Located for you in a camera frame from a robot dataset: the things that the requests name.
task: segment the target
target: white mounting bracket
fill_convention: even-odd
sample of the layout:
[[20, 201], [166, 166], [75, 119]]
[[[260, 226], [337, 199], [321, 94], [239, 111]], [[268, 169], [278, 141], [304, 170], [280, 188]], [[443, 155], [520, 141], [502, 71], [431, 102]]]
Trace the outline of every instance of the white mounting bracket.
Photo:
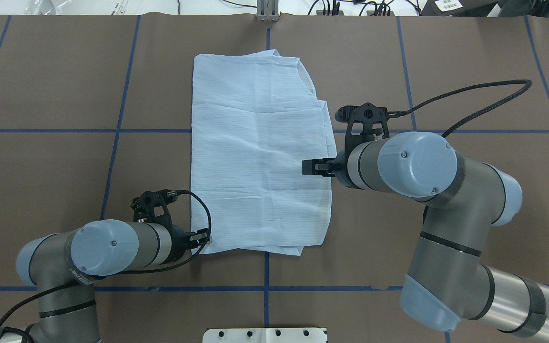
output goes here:
[[279, 0], [257, 0], [257, 21], [279, 21]]
[[210, 329], [204, 333], [203, 343], [327, 343], [327, 329]]

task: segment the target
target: brown table surface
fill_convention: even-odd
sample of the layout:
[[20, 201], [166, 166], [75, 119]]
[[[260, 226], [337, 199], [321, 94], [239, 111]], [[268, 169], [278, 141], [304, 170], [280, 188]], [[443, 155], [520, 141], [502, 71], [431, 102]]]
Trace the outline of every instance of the brown table surface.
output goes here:
[[[300, 57], [333, 113], [404, 110], [466, 85], [524, 79], [520, 98], [449, 137], [517, 178], [524, 204], [494, 228], [482, 262], [549, 284], [549, 19], [253, 15], [0, 17], [0, 316], [32, 294], [15, 273], [28, 241], [99, 218], [130, 220], [145, 190], [190, 185], [196, 54], [276, 48]], [[390, 121], [442, 132], [512, 93], [485, 89]], [[344, 125], [333, 120], [338, 148]], [[170, 206], [189, 228], [189, 200]], [[330, 342], [515, 342], [464, 321], [450, 335], [399, 308], [423, 209], [333, 182], [332, 220], [302, 256], [231, 251], [174, 272], [98, 284], [104, 342], [200, 342], [206, 328], [320, 326]], [[9, 320], [37, 321], [37, 304]]]

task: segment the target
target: light blue joint cap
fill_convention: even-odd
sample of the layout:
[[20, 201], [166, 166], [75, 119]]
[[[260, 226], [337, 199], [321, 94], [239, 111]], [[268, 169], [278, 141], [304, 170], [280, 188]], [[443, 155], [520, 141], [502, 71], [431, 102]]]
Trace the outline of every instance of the light blue joint cap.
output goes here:
[[114, 219], [85, 224], [71, 242], [71, 260], [89, 275], [108, 276], [124, 271], [138, 251], [135, 230]]
[[412, 319], [441, 332], [453, 332], [461, 321], [453, 310], [410, 275], [406, 275], [399, 304]]
[[503, 189], [505, 190], [505, 204], [503, 205], [503, 212], [501, 213], [499, 219], [492, 223], [492, 226], [505, 225], [509, 223], [512, 218], [514, 218], [514, 215], [520, 211], [522, 206], [522, 188], [518, 181], [509, 174], [502, 172], [488, 163], [485, 163], [485, 165], [488, 165], [494, 169], [497, 174], [499, 174], [501, 182], [503, 183]]
[[24, 284], [28, 286], [37, 286], [33, 282], [33, 280], [31, 280], [31, 275], [29, 274], [29, 265], [31, 264], [31, 258], [33, 258], [33, 254], [35, 253], [35, 250], [37, 250], [37, 247], [39, 247], [39, 245], [43, 241], [45, 241], [46, 238], [54, 235], [55, 233], [30, 241], [24, 247], [22, 247], [22, 249], [18, 253], [18, 256], [16, 257], [16, 274], [20, 276], [20, 280], [22, 280]]
[[391, 137], [378, 155], [378, 172], [387, 186], [410, 198], [445, 191], [457, 174], [455, 150], [432, 132], [404, 132]]

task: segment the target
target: folded cloth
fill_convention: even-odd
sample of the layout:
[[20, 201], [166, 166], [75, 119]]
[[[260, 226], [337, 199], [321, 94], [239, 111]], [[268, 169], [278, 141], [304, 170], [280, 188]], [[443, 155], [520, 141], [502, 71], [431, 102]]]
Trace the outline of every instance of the folded cloth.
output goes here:
[[[194, 59], [191, 189], [209, 207], [212, 242], [299, 256], [323, 243], [331, 180], [301, 161], [336, 156], [325, 101], [297, 57], [276, 50]], [[192, 230], [206, 215], [192, 202]]]

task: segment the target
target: light blue towel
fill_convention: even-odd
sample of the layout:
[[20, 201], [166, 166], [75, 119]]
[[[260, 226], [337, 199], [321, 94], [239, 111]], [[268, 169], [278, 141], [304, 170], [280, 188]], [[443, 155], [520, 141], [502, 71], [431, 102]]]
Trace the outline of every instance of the light blue towel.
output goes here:
[[[296, 57], [267, 50], [194, 59], [191, 189], [209, 206], [212, 243], [299, 256], [323, 243], [331, 179], [301, 174], [301, 161], [335, 157], [325, 101]], [[192, 202], [192, 230], [206, 215]]]

